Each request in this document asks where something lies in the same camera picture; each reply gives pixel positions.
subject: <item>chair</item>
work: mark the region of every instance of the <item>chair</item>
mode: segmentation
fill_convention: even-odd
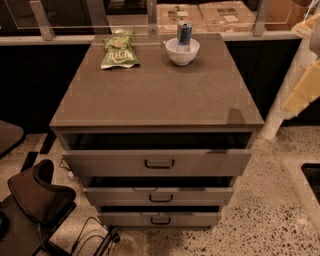
[[[21,127],[0,120],[0,159],[20,145],[24,138]]]
[[[76,207],[72,188],[51,184],[53,171],[52,161],[42,160],[8,180],[11,196],[0,204],[0,210],[9,217],[11,234],[1,241],[0,251],[25,256],[43,249],[52,256],[71,255],[49,241]]]
[[[53,170],[52,161],[46,159],[8,180],[16,203],[34,223],[54,222],[74,205],[72,188],[51,184]]]

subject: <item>cardboard box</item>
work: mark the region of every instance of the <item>cardboard box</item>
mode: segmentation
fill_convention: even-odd
[[[312,0],[272,0],[266,29],[291,30],[294,25],[304,20],[311,2]]]
[[[242,1],[200,4],[210,32],[250,32],[256,16]]]
[[[208,27],[202,18],[197,5],[188,4],[158,4],[158,33],[177,33],[179,20],[188,20],[192,24],[192,33],[207,33]]]
[[[144,14],[106,15],[111,32],[132,29],[135,34],[148,34],[148,16]]]

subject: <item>gray cabinet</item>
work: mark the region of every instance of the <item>gray cabinet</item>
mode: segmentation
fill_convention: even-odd
[[[136,36],[140,65],[100,70],[97,36],[50,127],[107,226],[211,228],[263,125],[219,35],[186,67],[167,36]]]

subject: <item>metal drawer handle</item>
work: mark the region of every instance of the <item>metal drawer handle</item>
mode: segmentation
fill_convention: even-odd
[[[161,220],[160,219],[154,220],[153,218],[151,218],[151,224],[152,225],[169,225],[170,222],[171,222],[171,218],[170,217],[168,217],[168,219],[166,221],[164,221],[162,219]]]
[[[148,169],[171,169],[174,166],[174,160],[172,159],[169,165],[150,165],[146,159],[144,160],[144,166]]]
[[[152,198],[152,195],[149,195],[149,201],[152,203],[169,203],[173,200],[173,195],[171,194],[170,197],[168,199],[154,199]]]

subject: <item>chip bag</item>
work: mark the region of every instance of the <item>chip bag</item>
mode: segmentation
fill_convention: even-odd
[[[139,60],[131,48],[133,31],[122,30],[116,32],[111,38],[104,39],[105,56],[101,63],[101,69],[111,67],[130,68],[139,64]]]

